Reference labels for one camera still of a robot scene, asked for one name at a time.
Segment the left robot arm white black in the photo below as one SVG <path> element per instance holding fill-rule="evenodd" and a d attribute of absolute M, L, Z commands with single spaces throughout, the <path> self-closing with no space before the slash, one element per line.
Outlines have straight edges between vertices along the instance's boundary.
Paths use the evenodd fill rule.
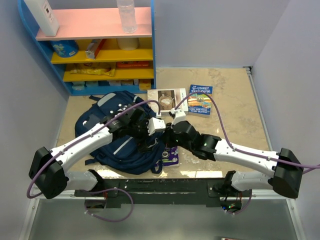
<path fill-rule="evenodd" d="M 66 190 L 82 190 L 99 196 L 104 180 L 94 170 L 71 172 L 71 167 L 84 156 L 112 142 L 130 136 L 136 140 L 150 137 L 150 120 L 142 118 L 138 107 L 130 107 L 102 118 L 87 132 L 70 142 L 48 150 L 39 148 L 29 170 L 31 184 L 46 199 L 53 199 Z"/>

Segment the navy blue student backpack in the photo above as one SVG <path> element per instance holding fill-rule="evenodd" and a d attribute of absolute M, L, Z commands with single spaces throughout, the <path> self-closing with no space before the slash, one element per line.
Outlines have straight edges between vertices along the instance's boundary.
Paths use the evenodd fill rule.
<path fill-rule="evenodd" d="M 85 111 L 75 123 L 75 136 L 86 133 L 103 118 L 111 119 L 119 109 L 129 108 L 140 103 L 143 99 L 126 90 L 115 91 L 103 97 L 90 96 L 96 101 Z M 160 132 L 146 138 L 124 135 L 116 137 L 108 145 L 104 145 L 90 153 L 92 159 L 86 160 L 85 164 L 99 163 L 109 166 L 124 173 L 140 175 L 151 171 L 159 174 L 163 170 L 162 153 L 165 144 L 161 141 Z"/>

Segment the purple paperback book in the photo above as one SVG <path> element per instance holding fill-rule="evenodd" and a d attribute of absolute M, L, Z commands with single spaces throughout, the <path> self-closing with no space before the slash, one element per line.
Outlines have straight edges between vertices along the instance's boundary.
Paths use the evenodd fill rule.
<path fill-rule="evenodd" d="M 166 147 L 161 154 L 158 163 L 163 167 L 176 167 L 179 165 L 179 149 L 175 147 Z"/>

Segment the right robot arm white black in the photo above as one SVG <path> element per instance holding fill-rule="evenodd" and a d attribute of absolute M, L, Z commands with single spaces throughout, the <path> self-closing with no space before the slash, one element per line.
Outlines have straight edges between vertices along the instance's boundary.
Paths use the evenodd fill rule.
<path fill-rule="evenodd" d="M 299 196 L 304 168 L 295 154 L 282 148 L 280 152 L 262 151 L 228 143 L 211 134 L 199 133 L 188 122 L 168 123 L 162 140 L 167 147 L 182 147 L 201 160 L 227 162 L 250 168 L 250 172 L 229 171 L 217 187 L 222 194 L 233 197 L 253 189 L 273 190 L 290 199 Z"/>

